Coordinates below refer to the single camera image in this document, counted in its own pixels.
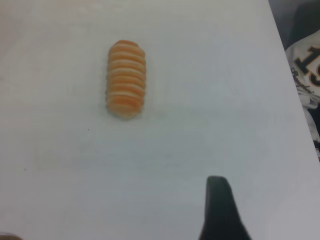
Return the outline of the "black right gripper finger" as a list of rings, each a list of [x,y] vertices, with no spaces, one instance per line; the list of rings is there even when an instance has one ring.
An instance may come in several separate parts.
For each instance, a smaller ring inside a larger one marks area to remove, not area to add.
[[[200,240],[250,240],[225,177],[209,176],[206,181],[204,223]]]

